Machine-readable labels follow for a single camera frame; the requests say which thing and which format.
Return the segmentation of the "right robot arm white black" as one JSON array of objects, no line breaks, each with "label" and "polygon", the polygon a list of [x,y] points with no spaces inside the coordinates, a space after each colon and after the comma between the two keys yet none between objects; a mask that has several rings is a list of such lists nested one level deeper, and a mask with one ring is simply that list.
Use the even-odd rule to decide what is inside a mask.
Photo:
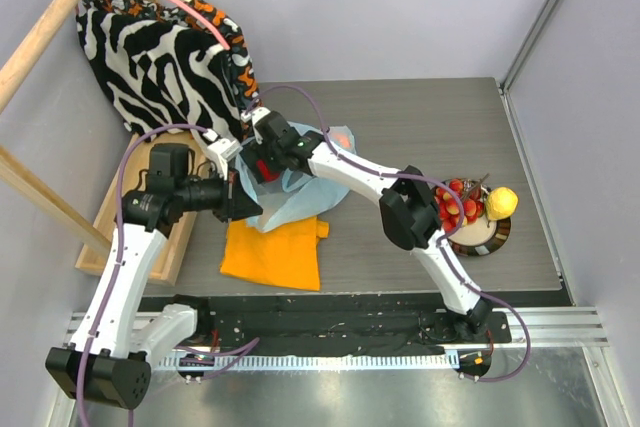
[{"label": "right robot arm white black", "polygon": [[387,239],[412,254],[435,282],[457,338],[472,342],[486,332],[493,304],[456,257],[431,182],[418,169],[398,170],[362,159],[333,143],[326,128],[301,134],[265,107],[243,113],[241,119],[252,127],[251,148],[270,171],[289,169],[336,182],[378,208]]}]

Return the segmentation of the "fake yellow lemon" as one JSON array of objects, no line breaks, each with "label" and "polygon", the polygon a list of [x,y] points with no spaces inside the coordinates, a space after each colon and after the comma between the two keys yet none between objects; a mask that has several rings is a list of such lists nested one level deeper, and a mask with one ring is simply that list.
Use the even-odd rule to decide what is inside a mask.
[{"label": "fake yellow lemon", "polygon": [[508,187],[499,187],[492,190],[486,198],[485,210],[490,221],[499,221],[509,218],[517,209],[519,198]]}]

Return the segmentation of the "fake lychee bunch red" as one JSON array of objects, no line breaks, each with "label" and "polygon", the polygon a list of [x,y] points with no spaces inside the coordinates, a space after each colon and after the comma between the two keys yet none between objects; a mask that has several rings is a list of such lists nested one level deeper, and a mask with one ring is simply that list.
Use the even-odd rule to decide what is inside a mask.
[{"label": "fake lychee bunch red", "polygon": [[481,179],[453,178],[445,182],[448,189],[442,187],[432,189],[442,228],[447,234],[487,219],[485,207],[489,193],[485,185],[487,178],[487,175]]}]

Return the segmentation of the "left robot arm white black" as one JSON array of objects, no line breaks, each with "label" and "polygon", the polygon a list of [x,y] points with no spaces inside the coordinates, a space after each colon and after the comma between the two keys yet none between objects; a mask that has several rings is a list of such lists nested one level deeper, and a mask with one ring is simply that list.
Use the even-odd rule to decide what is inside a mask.
[{"label": "left robot arm white black", "polygon": [[162,358],[185,340],[200,346],[212,336],[205,301],[184,295],[146,327],[133,329],[152,267],[184,214],[210,211],[227,222],[262,212],[234,169],[201,178],[190,169],[191,156],[181,143],[152,147],[144,189],[120,199],[109,257],[88,311],[69,344],[48,353],[46,370],[79,403],[136,409]]}]

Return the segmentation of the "light blue printed plastic bag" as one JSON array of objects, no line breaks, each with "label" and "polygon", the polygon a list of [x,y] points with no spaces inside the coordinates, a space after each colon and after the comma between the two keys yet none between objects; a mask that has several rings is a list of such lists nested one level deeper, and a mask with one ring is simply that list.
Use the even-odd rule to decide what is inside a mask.
[{"label": "light blue printed plastic bag", "polygon": [[299,171],[285,170],[274,180],[259,182],[258,175],[252,170],[256,163],[251,158],[250,148],[254,146],[253,137],[245,140],[242,151],[234,159],[245,193],[262,208],[260,215],[244,220],[248,227],[261,233],[270,232],[329,211],[348,195],[349,189],[337,182]]}]

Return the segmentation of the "fake red apple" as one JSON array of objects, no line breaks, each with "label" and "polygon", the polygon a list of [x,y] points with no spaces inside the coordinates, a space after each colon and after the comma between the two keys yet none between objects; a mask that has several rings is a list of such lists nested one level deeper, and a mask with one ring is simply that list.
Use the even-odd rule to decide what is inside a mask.
[{"label": "fake red apple", "polygon": [[273,182],[280,177],[280,173],[270,170],[264,160],[258,160],[256,162],[256,168],[260,183]]}]

